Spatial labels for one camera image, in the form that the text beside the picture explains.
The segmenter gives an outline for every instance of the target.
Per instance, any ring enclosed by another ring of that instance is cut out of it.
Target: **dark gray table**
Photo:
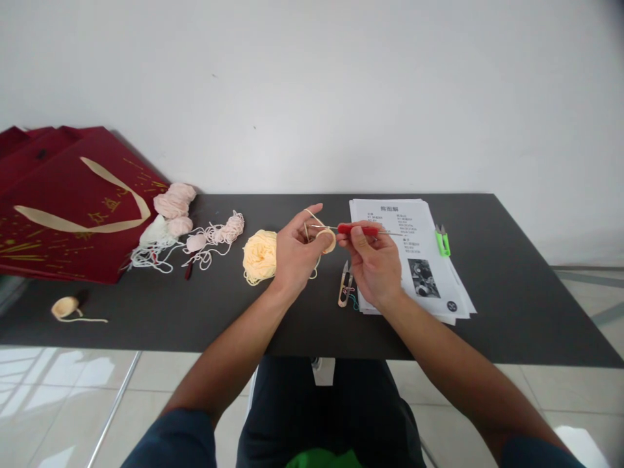
[[[624,368],[624,362],[574,301],[494,195],[204,195],[192,205],[196,226],[222,223],[233,209],[245,231],[208,271],[171,274],[134,269],[113,286],[33,281],[25,296],[0,318],[0,344],[201,352],[230,325],[269,281],[249,286],[242,247],[258,229],[279,230],[298,211],[325,204],[329,225],[349,221],[351,198],[422,198],[449,232],[452,260],[477,315],[453,330],[496,363]],[[347,253],[322,258],[279,326],[268,353],[292,356],[411,359],[383,317],[341,309],[336,294]],[[185,260],[178,251],[173,264]],[[79,295],[89,317],[108,324],[57,322],[56,299]]]

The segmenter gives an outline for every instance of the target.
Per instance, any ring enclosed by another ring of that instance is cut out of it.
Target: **person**
[[[318,213],[322,204],[308,208]],[[307,211],[277,236],[266,291],[199,357],[123,464],[214,467],[214,430],[257,368],[238,467],[424,467],[418,429],[384,361],[336,359],[332,387],[316,387],[310,358],[263,357],[332,236],[307,243]],[[502,467],[580,467],[501,371],[401,288],[390,236],[338,234],[362,295],[392,325],[431,382],[478,430]]]

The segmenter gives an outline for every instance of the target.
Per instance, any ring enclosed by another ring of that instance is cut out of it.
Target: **dark pants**
[[[354,449],[366,467],[424,467],[416,421],[385,361],[336,359],[317,387],[310,359],[265,356],[239,440],[237,467],[285,467],[297,454]]]

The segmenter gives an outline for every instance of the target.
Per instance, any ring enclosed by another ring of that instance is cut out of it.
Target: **bag handle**
[[[85,157],[81,157],[80,160],[85,163],[87,167],[91,169],[91,171],[93,171],[97,176],[101,177],[105,181],[112,183],[113,185],[116,185],[117,187],[120,187],[130,192],[135,198],[136,206],[140,211],[140,219],[104,224],[102,226],[96,227],[84,227],[35,208],[28,208],[20,205],[16,205],[13,208],[15,208],[18,213],[25,216],[30,221],[40,224],[41,226],[54,229],[56,231],[70,233],[114,233],[119,231],[125,231],[127,229],[132,229],[140,226],[151,216],[150,208],[148,207],[147,203],[134,190],[128,187],[125,183],[121,182],[117,177],[112,175],[108,170],[104,169],[104,167],[100,166],[95,161],[91,161],[90,159],[87,159]]]

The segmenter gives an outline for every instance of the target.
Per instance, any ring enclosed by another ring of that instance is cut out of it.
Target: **photo on paper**
[[[408,259],[408,263],[416,295],[420,297],[439,298],[440,293],[437,290],[436,281],[434,275],[431,273],[429,262],[427,260]]]

